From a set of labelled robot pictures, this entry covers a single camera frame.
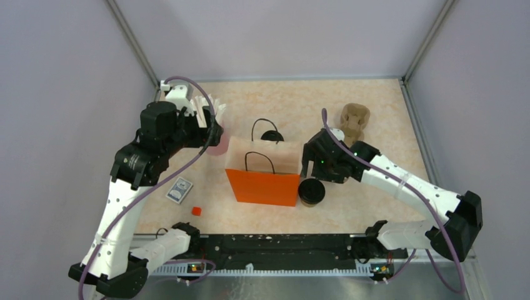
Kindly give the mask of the orange paper bag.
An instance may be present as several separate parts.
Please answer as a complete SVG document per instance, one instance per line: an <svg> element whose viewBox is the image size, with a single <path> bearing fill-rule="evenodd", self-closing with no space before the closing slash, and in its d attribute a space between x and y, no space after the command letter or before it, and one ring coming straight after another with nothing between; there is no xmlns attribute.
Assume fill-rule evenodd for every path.
<svg viewBox="0 0 530 300"><path fill-rule="evenodd" d="M236 201L294 207L303 145L300 141L261 140L269 130L278 131L278 127L269 119L258 118L249 139L230 137L225 172Z"/></svg>

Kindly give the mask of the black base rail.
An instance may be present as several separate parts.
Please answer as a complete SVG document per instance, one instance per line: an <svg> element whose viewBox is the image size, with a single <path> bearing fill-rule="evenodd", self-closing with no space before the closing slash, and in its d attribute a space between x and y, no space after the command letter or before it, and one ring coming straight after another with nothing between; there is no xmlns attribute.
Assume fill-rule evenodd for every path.
<svg viewBox="0 0 530 300"><path fill-rule="evenodd" d="M265 271L318 271L408 256L405 249L389 251L376 239L355 234L210 234L193 239L177 259L207 259L218 270L252 264Z"/></svg>

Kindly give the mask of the blue playing card box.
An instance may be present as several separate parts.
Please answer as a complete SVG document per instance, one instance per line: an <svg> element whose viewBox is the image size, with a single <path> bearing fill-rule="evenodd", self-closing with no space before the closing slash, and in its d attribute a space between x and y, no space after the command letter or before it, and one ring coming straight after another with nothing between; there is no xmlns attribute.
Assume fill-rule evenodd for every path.
<svg viewBox="0 0 530 300"><path fill-rule="evenodd" d="M191 181L179 176L167 191L166 198L176 204L181 204L193 186Z"/></svg>

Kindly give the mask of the brown paper coffee cup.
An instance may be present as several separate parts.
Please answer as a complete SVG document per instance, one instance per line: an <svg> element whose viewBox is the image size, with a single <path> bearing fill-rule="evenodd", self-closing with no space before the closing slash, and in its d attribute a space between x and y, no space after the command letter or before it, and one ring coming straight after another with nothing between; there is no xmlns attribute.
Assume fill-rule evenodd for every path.
<svg viewBox="0 0 530 300"><path fill-rule="evenodd" d="M301 198L301 204L303 206L306 206L307 208L314 207L314 206L318 205L321 202L322 202L322 199L317 199L317 200L309 199L309 200L307 200L307 199Z"/></svg>

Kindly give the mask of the black lid stack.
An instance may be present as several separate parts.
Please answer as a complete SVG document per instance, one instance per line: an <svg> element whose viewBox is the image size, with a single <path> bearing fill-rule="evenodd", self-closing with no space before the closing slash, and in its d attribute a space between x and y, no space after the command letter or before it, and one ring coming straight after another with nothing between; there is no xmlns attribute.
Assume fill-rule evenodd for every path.
<svg viewBox="0 0 530 300"><path fill-rule="evenodd" d="M279 131L269 130L262 134L261 140L274 141L278 143L280 141L284 141L284 137Z"/></svg>

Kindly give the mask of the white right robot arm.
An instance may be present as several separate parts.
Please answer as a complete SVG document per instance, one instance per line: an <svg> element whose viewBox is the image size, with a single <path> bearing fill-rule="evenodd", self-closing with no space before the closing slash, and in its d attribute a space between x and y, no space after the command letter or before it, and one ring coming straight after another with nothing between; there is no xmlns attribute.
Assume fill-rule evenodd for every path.
<svg viewBox="0 0 530 300"><path fill-rule="evenodd" d="M320 130L302 150L302 176L343 184L348 179L374 186L422 214L423 221L378 221L366 229L366 248L375 258L390 250L433 250L463 262L483 226L480 196L445 190L394 164L364 141L351 147L337 139L337 130Z"/></svg>

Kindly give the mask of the pink straw holder cup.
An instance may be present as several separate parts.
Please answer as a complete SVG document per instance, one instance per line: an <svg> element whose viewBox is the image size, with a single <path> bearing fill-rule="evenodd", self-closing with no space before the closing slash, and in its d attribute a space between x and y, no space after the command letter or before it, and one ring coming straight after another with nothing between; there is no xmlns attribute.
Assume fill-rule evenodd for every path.
<svg viewBox="0 0 530 300"><path fill-rule="evenodd" d="M210 156L221 156L228 150L231 135L224 122L221 123L221 128L223 129L223 132L219 144L217 146L209 146L206 150L206 153Z"/></svg>

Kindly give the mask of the small red cube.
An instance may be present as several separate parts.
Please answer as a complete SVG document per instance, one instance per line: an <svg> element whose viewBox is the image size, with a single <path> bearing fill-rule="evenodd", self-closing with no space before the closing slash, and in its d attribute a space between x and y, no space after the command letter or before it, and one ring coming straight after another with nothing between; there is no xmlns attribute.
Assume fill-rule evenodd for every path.
<svg viewBox="0 0 530 300"><path fill-rule="evenodd" d="M191 214L193 216L201 216L202 214L202 208L201 207L197 207L197 206L194 206L191 210Z"/></svg>

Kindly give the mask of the cardboard cup carrier stack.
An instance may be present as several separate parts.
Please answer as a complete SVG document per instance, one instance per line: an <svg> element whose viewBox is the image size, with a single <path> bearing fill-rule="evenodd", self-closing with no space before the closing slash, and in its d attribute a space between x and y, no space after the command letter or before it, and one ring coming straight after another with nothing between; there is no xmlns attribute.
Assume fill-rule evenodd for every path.
<svg viewBox="0 0 530 300"><path fill-rule="evenodd" d="M364 129L370 115L370 110L361 104L349 103L343 107L339 128L344 133L344 143L348 147L364 139Z"/></svg>

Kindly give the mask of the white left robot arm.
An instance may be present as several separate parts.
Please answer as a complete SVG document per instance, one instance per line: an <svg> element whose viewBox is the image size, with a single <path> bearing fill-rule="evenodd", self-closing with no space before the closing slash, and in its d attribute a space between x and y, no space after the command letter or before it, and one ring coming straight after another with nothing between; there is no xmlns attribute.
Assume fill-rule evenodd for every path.
<svg viewBox="0 0 530 300"><path fill-rule="evenodd" d="M209 98L202 104L152 102L141 111L134 139L114 157L106 206L91 247L68 273L79 284L79 299L86 285L103 298L131 299L164 263L180 254L198 255L198 230L184 223L138 249L130 245L147 196L164 185L161 174L169 160L184 148L204 153L219 143L222 132Z"/></svg>

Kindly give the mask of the black coffee cup lid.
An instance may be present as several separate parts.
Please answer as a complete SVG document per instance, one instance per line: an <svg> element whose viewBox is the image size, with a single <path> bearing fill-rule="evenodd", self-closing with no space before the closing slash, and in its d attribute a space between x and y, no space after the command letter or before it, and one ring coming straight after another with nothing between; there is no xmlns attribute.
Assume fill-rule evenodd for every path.
<svg viewBox="0 0 530 300"><path fill-rule="evenodd" d="M300 183L297 193L300 199L323 200L326 195L326 190L324 184L321 181L314 178L309 178L303 180Z"/></svg>

